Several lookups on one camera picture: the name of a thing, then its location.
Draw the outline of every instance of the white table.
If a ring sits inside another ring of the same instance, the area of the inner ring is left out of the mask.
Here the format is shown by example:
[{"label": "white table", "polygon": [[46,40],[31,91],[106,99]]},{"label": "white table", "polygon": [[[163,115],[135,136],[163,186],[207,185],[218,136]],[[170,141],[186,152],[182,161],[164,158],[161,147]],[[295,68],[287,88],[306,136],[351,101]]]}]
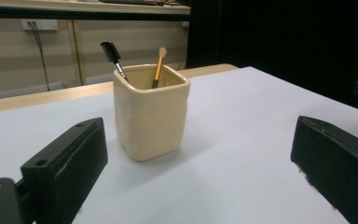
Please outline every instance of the white table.
[{"label": "white table", "polygon": [[74,124],[102,117],[109,163],[74,223],[348,223],[308,184],[290,152],[300,115],[358,137],[358,109],[252,67],[193,77],[180,148],[131,160],[117,140],[113,95],[0,112],[0,177]]}]

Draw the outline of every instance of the brush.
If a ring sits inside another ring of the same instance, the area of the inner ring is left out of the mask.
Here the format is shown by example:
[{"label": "brush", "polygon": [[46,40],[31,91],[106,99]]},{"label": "brush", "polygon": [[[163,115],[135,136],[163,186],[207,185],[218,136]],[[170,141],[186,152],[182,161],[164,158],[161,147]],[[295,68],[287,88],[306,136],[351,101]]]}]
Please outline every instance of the brush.
[{"label": "brush", "polygon": [[106,54],[107,60],[109,62],[113,62],[120,75],[129,82],[126,74],[124,73],[123,69],[120,66],[120,63],[118,62],[118,60],[120,59],[120,55],[118,54],[115,45],[112,42],[103,42],[101,44],[101,47],[103,48],[103,51]]},{"label": "brush", "polygon": [[153,79],[152,89],[155,89],[158,85],[158,78],[159,78],[159,74],[161,73],[162,61],[164,61],[164,57],[166,54],[167,54],[167,50],[165,48],[159,49],[158,64],[157,64],[155,78]]}]

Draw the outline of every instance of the mascara brush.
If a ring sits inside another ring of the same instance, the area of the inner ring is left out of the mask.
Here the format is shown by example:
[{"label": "mascara brush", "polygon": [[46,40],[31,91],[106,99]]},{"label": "mascara brush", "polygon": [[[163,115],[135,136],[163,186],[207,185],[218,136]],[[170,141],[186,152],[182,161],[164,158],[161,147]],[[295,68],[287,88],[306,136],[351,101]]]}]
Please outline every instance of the mascara brush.
[{"label": "mascara brush", "polygon": [[122,77],[124,77],[129,82],[126,74],[124,73],[123,69],[120,66],[120,63],[118,62],[118,60],[120,59],[120,55],[118,54],[118,51],[117,51],[115,45],[112,42],[103,42],[101,44],[101,47],[103,48],[103,51],[106,54],[107,60],[109,62],[113,62],[113,64],[116,66],[120,75]]},{"label": "mascara brush", "polygon": [[167,50],[165,48],[159,49],[158,64],[157,64],[155,78],[153,79],[152,89],[155,89],[158,85],[158,78],[159,78],[159,74],[161,73],[162,61],[164,61],[164,57],[166,54],[167,54]]}]

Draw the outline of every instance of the electrical outlet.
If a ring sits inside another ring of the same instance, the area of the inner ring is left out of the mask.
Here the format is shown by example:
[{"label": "electrical outlet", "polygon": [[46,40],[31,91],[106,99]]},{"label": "electrical outlet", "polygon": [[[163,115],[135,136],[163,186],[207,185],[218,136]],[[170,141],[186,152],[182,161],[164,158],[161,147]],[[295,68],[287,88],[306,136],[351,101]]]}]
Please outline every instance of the electrical outlet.
[{"label": "electrical outlet", "polygon": [[32,30],[28,22],[34,22],[37,30],[58,30],[57,20],[20,19],[23,30]]}]

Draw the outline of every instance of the cup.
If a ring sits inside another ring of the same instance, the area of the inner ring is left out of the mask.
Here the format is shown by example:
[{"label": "cup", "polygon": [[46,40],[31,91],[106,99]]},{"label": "cup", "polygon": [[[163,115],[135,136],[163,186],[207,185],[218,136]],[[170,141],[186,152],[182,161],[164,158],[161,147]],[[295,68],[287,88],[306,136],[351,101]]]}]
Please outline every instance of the cup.
[{"label": "cup", "polygon": [[118,141],[137,161],[147,161],[179,148],[186,123],[190,81],[163,65],[158,87],[151,89],[155,64],[123,67],[113,75]]}]

